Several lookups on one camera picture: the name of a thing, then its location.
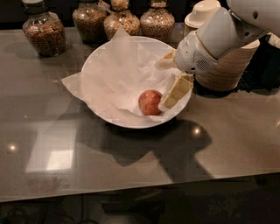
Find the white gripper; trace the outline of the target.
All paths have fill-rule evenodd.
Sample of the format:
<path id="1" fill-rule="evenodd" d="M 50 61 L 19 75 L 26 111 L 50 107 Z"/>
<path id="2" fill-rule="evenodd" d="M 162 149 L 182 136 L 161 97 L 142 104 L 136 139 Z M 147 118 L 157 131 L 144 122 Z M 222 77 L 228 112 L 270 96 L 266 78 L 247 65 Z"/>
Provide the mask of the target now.
<path id="1" fill-rule="evenodd" d="M 191 31 L 179 42 L 176 51 L 171 50 L 155 63 L 155 68 L 159 70 L 177 67 L 187 72 L 171 76 L 158 108 L 164 112 L 172 109 L 193 88 L 194 78 L 190 74 L 206 74 L 217 62 L 218 60 L 207 52 L 197 32 Z"/>

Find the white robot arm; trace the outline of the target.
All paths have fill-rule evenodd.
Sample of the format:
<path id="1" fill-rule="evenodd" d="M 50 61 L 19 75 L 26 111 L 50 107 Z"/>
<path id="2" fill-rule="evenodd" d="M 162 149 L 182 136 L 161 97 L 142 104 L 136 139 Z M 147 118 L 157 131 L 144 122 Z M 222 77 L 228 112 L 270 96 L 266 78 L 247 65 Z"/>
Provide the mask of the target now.
<path id="1" fill-rule="evenodd" d="M 190 32 L 156 67 L 205 74 L 226 54 L 269 32 L 280 36 L 280 0 L 227 0 L 227 8 L 219 8 Z"/>

